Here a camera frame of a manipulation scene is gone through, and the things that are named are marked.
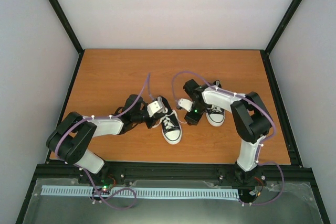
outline white shoelace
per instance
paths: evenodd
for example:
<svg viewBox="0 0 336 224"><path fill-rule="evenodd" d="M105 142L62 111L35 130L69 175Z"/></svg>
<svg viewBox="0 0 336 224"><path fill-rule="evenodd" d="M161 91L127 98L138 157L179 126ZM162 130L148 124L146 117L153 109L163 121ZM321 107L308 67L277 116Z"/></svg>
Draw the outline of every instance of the white shoelace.
<svg viewBox="0 0 336 224"><path fill-rule="evenodd" d="M215 106L215 105L212 105L212 107L211 107L210 110L213 111L213 112L219 112L219 113L222 113L221 108L218 107L218 106Z"/></svg>
<svg viewBox="0 0 336 224"><path fill-rule="evenodd" d="M164 113L167 113L168 112L168 109L165 108L164 109ZM186 123L186 122L181 122L177 116L177 112L175 110L173 110L172 113L170 114L167 114L165 115L164 117L160 118L159 120L159 123L157 125L154 125L152 128L156 128L158 127L162 122L164 124L164 127L166 130L170 130L171 128L175 127L175 125L170 121L170 118L168 116L171 116L172 114L175 114L177 120L180 122L180 123Z"/></svg>

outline wooden tabletop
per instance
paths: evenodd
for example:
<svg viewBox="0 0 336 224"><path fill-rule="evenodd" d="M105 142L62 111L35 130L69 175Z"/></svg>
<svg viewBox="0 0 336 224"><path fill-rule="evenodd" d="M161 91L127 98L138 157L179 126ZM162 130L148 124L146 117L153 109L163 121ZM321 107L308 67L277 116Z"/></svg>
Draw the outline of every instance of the wooden tabletop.
<svg viewBox="0 0 336 224"><path fill-rule="evenodd" d="M65 116L71 111L96 116L113 113L130 94L140 92L148 72L152 74L152 94L166 97L175 108L171 80L181 70L197 72L208 81L219 79L230 91L257 92L278 128L278 134L261 149L260 161L290 164L257 50L86 49ZM201 83L190 74L180 75L175 82L178 98L188 98L182 86L189 79ZM142 97L151 101L146 90ZM177 113L184 121L185 111ZM227 112L221 127L211 126L205 116L198 126L182 124L182 139L177 145L166 142L161 127L147 129L140 124L125 135L95 137L89 149L108 161L232 164L239 155L240 142L233 117Z"/></svg>

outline purple cable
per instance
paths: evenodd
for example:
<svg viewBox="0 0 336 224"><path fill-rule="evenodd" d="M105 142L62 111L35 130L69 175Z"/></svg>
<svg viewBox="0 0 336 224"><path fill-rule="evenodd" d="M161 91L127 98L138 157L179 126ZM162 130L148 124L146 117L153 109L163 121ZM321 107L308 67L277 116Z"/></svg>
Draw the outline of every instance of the purple cable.
<svg viewBox="0 0 336 224"><path fill-rule="evenodd" d="M138 99L140 98L140 96L142 95L143 93L143 90L145 89L146 87L146 84L149 83L149 79L151 77L151 73L148 73L147 75L147 78L142 86L142 89L140 91L140 93L138 94L137 98L135 99L135 101L132 103L132 105L127 108L124 112L121 112L120 114L118 115L115 115L115 116L112 116L111 118L118 118L122 115L124 115L125 113L127 113L131 108L133 108L133 106L137 103ZM109 119L110 117L109 116L98 116L98 117L95 117L96 119ZM63 141L65 140L65 138L78 126L80 125L81 123L85 122L85 121L90 121L92 120L92 117L88 117L88 118L84 118L82 120L80 120L79 122L75 123L70 129L68 129L68 131L61 137L61 139L59 140L58 144L56 145L56 148L55 148L55 155L56 157L58 157L58 151L59 151L59 147L61 146L61 144L63 143Z"/></svg>
<svg viewBox="0 0 336 224"><path fill-rule="evenodd" d="M90 180L90 182L91 182L91 184L92 184L92 186L93 186L93 188L94 188L94 190L95 190L95 193L99 196L99 198L101 199L101 201L104 202L104 203L105 203L107 206L109 206L110 208L115 209L115 210L127 210L127 209L130 209L131 207L133 207L133 206L135 205L135 203L136 203L136 201L137 201L137 194L136 194L136 192L135 192L133 189L131 189L131 188L121 188L120 190L115 191L112 195L110 195L109 197L107 197L106 199L104 199L104 198L101 196L101 194L100 194L98 188L96 187L95 183L93 182L93 179L92 179L90 173L89 173L86 169L83 169L83 171L84 171L84 172L86 173L86 175L88 176L88 178L89 178L89 180ZM116 194L120 193L121 191L126 191L126 190L127 190L127 191L131 191L131 192L134 194L134 200L133 200L132 204L130 204L129 206L124 207L124 208L120 208L120 207L113 206L113 205L111 205L111 204L109 204L109 203L107 202L107 200L109 200L110 198L112 198L112 197L115 196Z"/></svg>
<svg viewBox="0 0 336 224"><path fill-rule="evenodd" d="M284 192L283 190L284 190L284 188L285 188L285 178L283 177L283 172L282 172L282 170L281 170L281 167L280 167L277 163L275 163L275 162L273 162L273 161L269 161L269 162L266 162L266 163L263 163L263 164L259 164L259 166L264 166L264 165L268 165L268 164L275 164L275 165L278 167L279 171L280 171L280 174L281 174L281 182L282 182L282 185L281 185L281 191L280 191L279 194L278 194L276 197L274 197L273 199L271 199L271 200L269 200L269 201L267 201L267 202L264 202L264 203L251 204L251 206L264 206L264 205L267 205L267 204L269 204L269 203L272 203L272 202L276 201L276 200L281 196L281 194Z"/></svg>
<svg viewBox="0 0 336 224"><path fill-rule="evenodd" d="M213 90L217 90L218 92L220 93L223 93L223 94L227 94L227 95L230 95L232 97L236 96L244 101L246 101L248 104L254 106L257 110L259 110L261 112L261 114L263 114L263 116L265 116L267 118L267 120L270 122L270 124L272 125L273 127L273 132L272 134L270 134L269 136L267 136L265 139L261 140L260 141L260 144L262 144L264 141L266 140L269 140L270 138L272 138L276 133L277 133L277 128L275 126L275 123L273 122L272 118L261 108L259 107L257 104L255 104L253 101L250 101L248 100L246 97L242 96L242 95L239 95L239 94L234 94L234 92L231 92L231 91L228 91L228 90L225 90L225 89L221 89L221 88L214 88L213 86L211 86L201 75L199 75L198 73L195 73L195 72L192 72L192 71L188 71L188 70L183 70L181 72L178 72L176 75L174 75L173 77L173 80L172 80L172 91L173 91L173 97L174 97L174 100L177 104L178 102L178 99L176 97L176 94L175 94L175 90L174 90L174 82L175 82L175 79L177 76L179 76L180 74L183 74L183 73L190 73L190 74L193 74L197 77L199 77L206 85L208 85L211 89ZM255 155L255 160L258 160L259 159L259 153L260 153L260 145L258 146L257 148L257 152L256 152L256 155Z"/></svg>
<svg viewBox="0 0 336 224"><path fill-rule="evenodd" d="M149 97L152 99L152 101L155 101L155 98L153 97L152 92L151 92L150 78L148 78L147 89L148 89Z"/></svg>

